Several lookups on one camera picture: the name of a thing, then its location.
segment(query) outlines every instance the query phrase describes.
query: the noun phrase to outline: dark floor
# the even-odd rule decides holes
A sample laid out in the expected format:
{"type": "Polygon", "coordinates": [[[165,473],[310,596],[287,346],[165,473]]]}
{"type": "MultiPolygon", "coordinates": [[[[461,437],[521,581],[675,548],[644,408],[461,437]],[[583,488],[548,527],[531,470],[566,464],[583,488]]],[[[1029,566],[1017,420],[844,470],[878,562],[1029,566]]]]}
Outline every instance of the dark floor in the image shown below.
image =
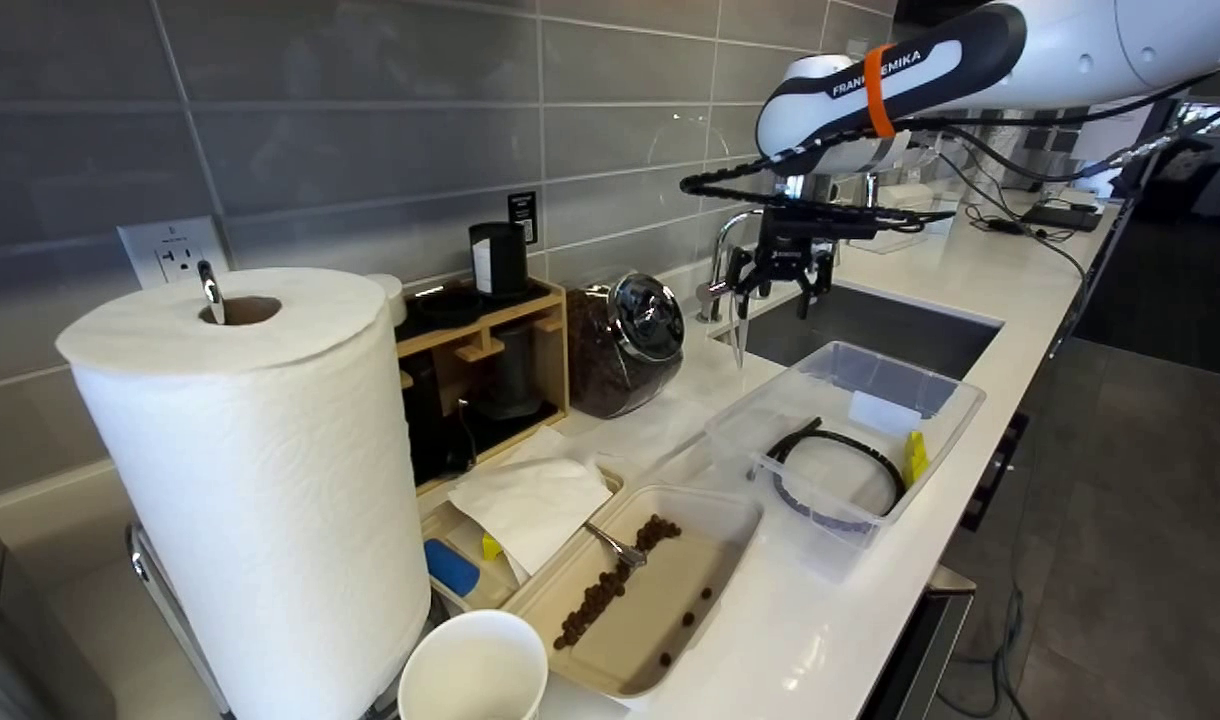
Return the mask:
{"type": "MultiPolygon", "coordinates": [[[[1092,338],[1126,347],[1066,346],[1017,476],[986,532],[949,548],[949,566],[980,581],[959,658],[994,652],[1012,590],[1023,592],[1012,680],[1035,720],[1220,720],[1220,374],[1210,374],[1220,370],[1220,279],[1210,279],[1220,228],[1141,235],[1088,314],[1092,338]],[[1193,250],[1169,258],[1164,292],[1186,314],[1138,286],[1169,244],[1193,250]]],[[[946,695],[988,709],[988,669],[954,666],[946,695]]]]}

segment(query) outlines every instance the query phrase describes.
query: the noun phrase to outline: gray tile wall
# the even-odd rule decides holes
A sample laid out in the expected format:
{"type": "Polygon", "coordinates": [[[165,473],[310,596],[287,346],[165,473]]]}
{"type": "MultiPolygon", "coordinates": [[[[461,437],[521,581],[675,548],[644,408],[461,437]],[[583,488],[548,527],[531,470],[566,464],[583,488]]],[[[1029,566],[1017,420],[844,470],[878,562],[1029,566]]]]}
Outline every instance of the gray tile wall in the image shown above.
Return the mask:
{"type": "Polygon", "coordinates": [[[752,155],[783,63],[891,0],[0,0],[0,488],[106,456],[58,332],[138,287],[118,225],[218,217],[236,268],[464,273],[541,187],[531,268],[703,258],[675,184],[752,155]]]}

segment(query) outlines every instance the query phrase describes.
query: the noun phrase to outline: kitchen counter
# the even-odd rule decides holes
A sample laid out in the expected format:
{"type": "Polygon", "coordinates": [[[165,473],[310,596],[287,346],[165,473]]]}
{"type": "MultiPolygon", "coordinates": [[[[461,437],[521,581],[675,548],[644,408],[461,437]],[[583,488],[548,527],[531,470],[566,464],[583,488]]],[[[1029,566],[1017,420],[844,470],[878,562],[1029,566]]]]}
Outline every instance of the kitchen counter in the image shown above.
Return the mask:
{"type": "MultiPolygon", "coordinates": [[[[1061,250],[1092,264],[1113,222],[1108,211],[1097,232],[1061,250]]],[[[696,277],[703,264],[669,279],[683,292],[696,277]]],[[[913,507],[841,581],[801,569],[801,558],[789,562],[759,532],[711,626],[633,718],[855,718],[1080,292],[1066,258],[964,222],[954,235],[895,253],[849,244],[838,286],[1002,323],[964,377],[986,406],[913,507]]],[[[773,377],[781,363],[758,358],[736,363],[710,323],[690,323],[683,370],[647,408],[627,420],[573,411],[560,434],[636,481],[773,377]]],[[[107,470],[0,495],[0,537],[111,680],[120,718],[214,718],[202,680],[123,566],[123,521],[128,504],[107,470]]],[[[557,680],[541,718],[624,718],[624,709],[557,680]]]]}

